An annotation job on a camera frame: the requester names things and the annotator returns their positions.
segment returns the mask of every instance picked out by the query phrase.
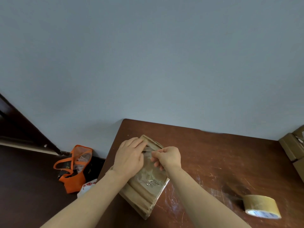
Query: person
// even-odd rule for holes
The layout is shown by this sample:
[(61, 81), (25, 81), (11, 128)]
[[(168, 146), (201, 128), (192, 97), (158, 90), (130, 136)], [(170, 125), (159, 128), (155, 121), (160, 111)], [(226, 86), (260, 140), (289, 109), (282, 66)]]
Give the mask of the person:
[[(42, 227), (95, 227), (120, 189), (142, 168), (142, 151), (146, 145), (145, 141), (137, 137), (121, 143), (113, 169), (95, 187), (62, 209)], [(245, 221), (205, 191), (182, 169), (180, 157), (178, 148), (170, 146), (153, 151), (151, 161), (155, 162), (155, 167), (165, 169), (195, 227), (249, 228)]]

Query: stacked cardboard box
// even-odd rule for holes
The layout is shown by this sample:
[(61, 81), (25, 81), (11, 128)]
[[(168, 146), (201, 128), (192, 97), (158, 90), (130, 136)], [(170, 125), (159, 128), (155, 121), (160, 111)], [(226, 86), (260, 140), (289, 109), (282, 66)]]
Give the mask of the stacked cardboard box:
[(288, 158), (304, 182), (304, 125), (279, 140)]

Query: wooden table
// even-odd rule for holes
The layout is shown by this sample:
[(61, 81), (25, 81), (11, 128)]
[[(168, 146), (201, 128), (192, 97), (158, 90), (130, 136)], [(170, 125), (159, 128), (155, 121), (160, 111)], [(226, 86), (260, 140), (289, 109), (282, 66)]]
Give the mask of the wooden table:
[[(178, 147), (182, 168), (251, 227), (303, 227), (304, 183), (277, 141), (124, 119), (98, 179), (113, 165), (119, 145), (142, 134)], [(275, 199), (282, 219), (247, 215), (241, 201), (247, 194)], [(97, 227), (194, 226), (169, 182), (146, 221), (117, 195)]]

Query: white wall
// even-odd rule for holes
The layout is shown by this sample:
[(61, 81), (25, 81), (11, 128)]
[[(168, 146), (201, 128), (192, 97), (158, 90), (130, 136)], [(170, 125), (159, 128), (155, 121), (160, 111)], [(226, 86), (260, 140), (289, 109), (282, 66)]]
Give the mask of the white wall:
[(123, 118), (279, 139), (304, 123), (304, 0), (0, 0), (0, 93), (58, 148)]

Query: roll of packing tape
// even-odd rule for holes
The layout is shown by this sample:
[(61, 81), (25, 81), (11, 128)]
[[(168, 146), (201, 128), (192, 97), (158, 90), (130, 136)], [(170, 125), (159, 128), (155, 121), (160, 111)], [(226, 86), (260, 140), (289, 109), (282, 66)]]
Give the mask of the roll of packing tape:
[(259, 218), (280, 219), (281, 215), (276, 201), (261, 195), (245, 195), (243, 197), (245, 212)]

